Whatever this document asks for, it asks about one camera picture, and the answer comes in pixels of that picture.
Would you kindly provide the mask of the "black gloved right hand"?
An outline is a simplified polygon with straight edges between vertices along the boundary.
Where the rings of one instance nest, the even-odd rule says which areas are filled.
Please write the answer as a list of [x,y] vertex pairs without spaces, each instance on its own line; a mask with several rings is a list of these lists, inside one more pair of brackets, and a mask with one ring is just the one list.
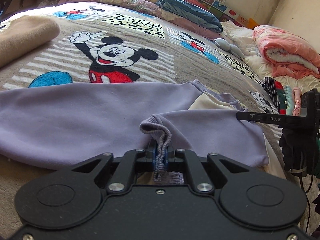
[[300,176],[300,170],[312,175],[319,161],[319,145],[316,137],[303,129],[282,129],[279,146],[283,154],[284,170]]

